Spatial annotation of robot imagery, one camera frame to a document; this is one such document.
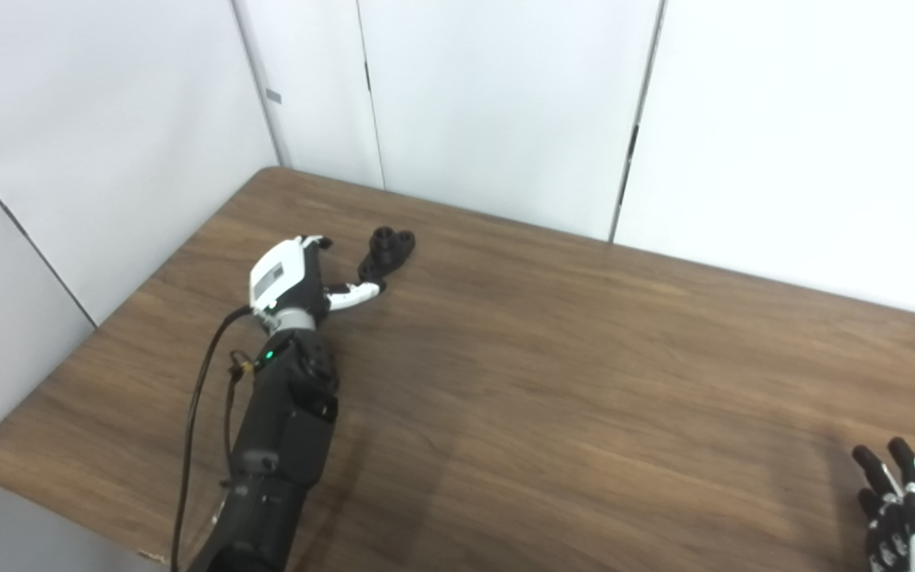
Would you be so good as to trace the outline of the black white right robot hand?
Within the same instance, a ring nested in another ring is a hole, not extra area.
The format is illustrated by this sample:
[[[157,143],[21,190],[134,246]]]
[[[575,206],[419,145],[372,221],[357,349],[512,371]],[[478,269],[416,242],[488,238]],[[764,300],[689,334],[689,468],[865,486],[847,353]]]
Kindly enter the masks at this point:
[[[900,478],[867,446],[854,446],[851,451],[867,481],[857,495],[867,518],[867,569],[915,571],[915,451],[901,437],[890,439],[887,451]]]

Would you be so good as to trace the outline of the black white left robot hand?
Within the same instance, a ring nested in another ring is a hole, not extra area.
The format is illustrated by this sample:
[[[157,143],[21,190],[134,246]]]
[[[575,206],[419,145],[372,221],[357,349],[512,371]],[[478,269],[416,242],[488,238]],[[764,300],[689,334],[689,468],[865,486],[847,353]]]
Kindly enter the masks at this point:
[[[251,268],[249,305],[266,332],[316,330],[331,312],[358,307],[384,292],[382,281],[324,284],[320,258],[331,244],[321,235],[297,236],[273,246]]]

